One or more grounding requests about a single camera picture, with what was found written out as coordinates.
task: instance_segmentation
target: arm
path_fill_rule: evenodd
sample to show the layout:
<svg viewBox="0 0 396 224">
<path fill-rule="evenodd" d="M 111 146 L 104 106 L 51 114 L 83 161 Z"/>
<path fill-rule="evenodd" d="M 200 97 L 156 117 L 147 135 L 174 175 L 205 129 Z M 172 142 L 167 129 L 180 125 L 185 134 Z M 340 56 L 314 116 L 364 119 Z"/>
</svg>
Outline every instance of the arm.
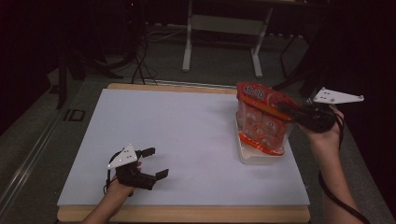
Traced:
<svg viewBox="0 0 396 224">
<path fill-rule="evenodd" d="M 82 223 L 106 224 L 120 211 L 128 195 L 133 191 L 133 187 L 124 186 L 118 179 L 114 179 L 101 202 L 82 220 Z"/>
<path fill-rule="evenodd" d="M 336 109 L 334 109 L 334 112 L 341 117 L 344 116 Z M 358 211 L 358 206 L 350 193 L 340 161 L 340 129 L 338 125 L 334 124 L 332 129 L 326 133 L 314 133 L 302 126 L 301 128 L 310 141 L 312 152 L 330 192 L 343 203 Z M 325 223 L 361 223 L 360 220 L 350 215 L 324 193 L 323 210 Z"/>
</svg>

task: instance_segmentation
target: snack bag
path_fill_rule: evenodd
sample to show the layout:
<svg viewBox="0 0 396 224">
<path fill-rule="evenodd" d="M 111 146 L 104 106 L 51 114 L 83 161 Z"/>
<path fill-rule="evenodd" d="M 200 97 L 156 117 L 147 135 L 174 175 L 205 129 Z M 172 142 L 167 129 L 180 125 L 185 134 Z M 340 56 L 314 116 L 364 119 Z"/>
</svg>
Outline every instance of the snack bag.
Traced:
<svg viewBox="0 0 396 224">
<path fill-rule="evenodd" d="M 236 120 L 241 141 L 259 151 L 282 156 L 289 137 L 291 117 L 276 109 L 276 105 L 298 105 L 285 93 L 271 90 L 255 82 L 236 84 L 238 111 Z"/>
</svg>

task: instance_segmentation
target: human hand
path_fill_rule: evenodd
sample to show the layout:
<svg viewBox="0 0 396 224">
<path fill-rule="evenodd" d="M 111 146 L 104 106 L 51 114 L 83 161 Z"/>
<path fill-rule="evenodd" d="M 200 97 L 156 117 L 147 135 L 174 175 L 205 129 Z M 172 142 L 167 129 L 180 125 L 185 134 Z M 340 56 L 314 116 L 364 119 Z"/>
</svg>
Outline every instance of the human hand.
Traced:
<svg viewBox="0 0 396 224">
<path fill-rule="evenodd" d="M 140 170 L 139 161 L 137 163 L 137 169 Z M 108 221 L 114 217 L 122 208 L 128 196 L 134 191 L 134 187 L 128 187 L 122 185 L 117 176 L 114 175 L 111 183 L 107 188 L 105 196 L 101 202 L 82 220 L 83 224 L 102 224 L 108 223 Z"/>
<path fill-rule="evenodd" d="M 331 107 L 331 109 L 336 115 L 340 116 L 341 119 L 337 118 L 343 122 L 342 119 L 344 119 L 344 114 L 336 108 Z M 339 160 L 341 131 L 337 123 L 334 123 L 332 128 L 325 133 L 315 133 L 302 125 L 299 126 L 308 137 L 312 152 L 320 166 L 326 162 Z"/>
</svg>

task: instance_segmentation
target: wooden table edge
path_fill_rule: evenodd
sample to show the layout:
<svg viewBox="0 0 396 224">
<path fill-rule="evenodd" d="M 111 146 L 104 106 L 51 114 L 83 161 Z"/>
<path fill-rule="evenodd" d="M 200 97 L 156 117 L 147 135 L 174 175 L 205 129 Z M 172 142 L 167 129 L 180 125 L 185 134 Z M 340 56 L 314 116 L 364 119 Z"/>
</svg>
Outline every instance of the wooden table edge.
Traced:
<svg viewBox="0 0 396 224">
<path fill-rule="evenodd" d="M 107 86 L 111 90 L 134 90 L 134 91 L 179 91 L 179 92 L 202 92 L 202 93 L 223 93 L 235 94 L 234 89 L 208 88 L 208 87 L 190 87 L 190 86 L 153 86 L 153 85 L 136 85 L 125 83 L 111 83 Z"/>
<path fill-rule="evenodd" d="M 94 208 L 93 205 L 60 206 L 60 221 L 79 222 Z M 217 206 L 217 205 L 124 205 L 111 218 L 114 222 L 217 222 L 217 223 L 291 223 L 308 222 L 307 205 L 284 206 Z"/>
</svg>

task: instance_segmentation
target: white board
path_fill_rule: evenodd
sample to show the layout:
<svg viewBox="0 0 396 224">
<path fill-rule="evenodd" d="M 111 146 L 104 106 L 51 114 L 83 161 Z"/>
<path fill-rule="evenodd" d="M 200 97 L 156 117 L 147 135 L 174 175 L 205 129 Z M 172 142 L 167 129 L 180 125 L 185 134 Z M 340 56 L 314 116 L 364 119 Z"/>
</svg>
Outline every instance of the white board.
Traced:
<svg viewBox="0 0 396 224">
<path fill-rule="evenodd" d="M 309 204 L 289 142 L 275 164 L 239 160 L 236 110 L 231 94 L 103 90 L 58 205 L 98 204 L 110 158 L 129 144 L 156 148 L 142 173 L 169 176 L 126 204 Z"/>
</svg>

